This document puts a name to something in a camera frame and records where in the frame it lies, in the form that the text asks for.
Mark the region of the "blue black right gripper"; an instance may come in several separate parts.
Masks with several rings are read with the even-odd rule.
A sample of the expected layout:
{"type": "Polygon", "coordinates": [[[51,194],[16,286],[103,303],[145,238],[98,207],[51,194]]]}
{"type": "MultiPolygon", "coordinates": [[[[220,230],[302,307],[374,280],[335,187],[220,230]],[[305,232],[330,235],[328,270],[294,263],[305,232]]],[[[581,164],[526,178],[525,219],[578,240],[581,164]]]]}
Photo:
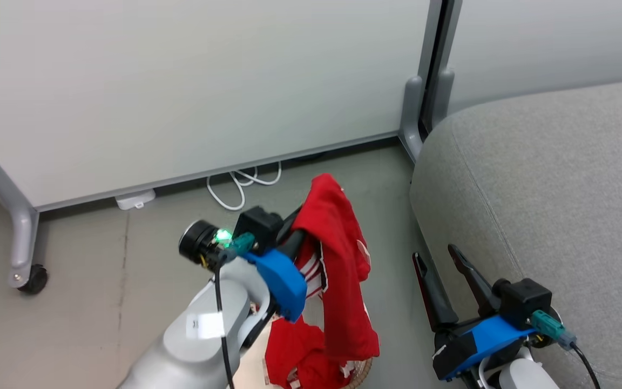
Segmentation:
{"type": "MultiPolygon", "coordinates": [[[[435,350],[434,371],[440,381],[454,379],[459,373],[479,364],[486,357],[531,334],[536,334],[536,330],[529,325],[524,325],[520,330],[501,316],[494,316],[499,310],[499,298],[494,295],[492,285],[456,245],[449,244],[448,252],[473,293],[479,317],[493,317],[481,321],[459,337],[447,340],[435,350]]],[[[422,256],[413,253],[413,266],[430,328],[433,331],[444,331],[455,327],[458,323],[457,313],[452,309],[430,254],[422,256]]]]}

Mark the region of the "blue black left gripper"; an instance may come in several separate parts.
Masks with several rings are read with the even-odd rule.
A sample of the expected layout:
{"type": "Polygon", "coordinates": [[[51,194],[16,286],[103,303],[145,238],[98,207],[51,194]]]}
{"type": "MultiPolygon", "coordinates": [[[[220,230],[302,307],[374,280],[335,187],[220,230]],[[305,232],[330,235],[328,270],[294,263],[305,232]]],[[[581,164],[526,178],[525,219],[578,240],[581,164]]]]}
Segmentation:
{"type": "Polygon", "coordinates": [[[244,254],[244,258],[256,266],[269,292],[279,305],[279,315],[292,323],[302,315],[308,293],[305,278],[294,263],[306,239],[306,231],[291,232],[300,210],[294,210],[283,221],[281,235],[289,235],[284,244],[261,256],[255,253],[244,254]]]}

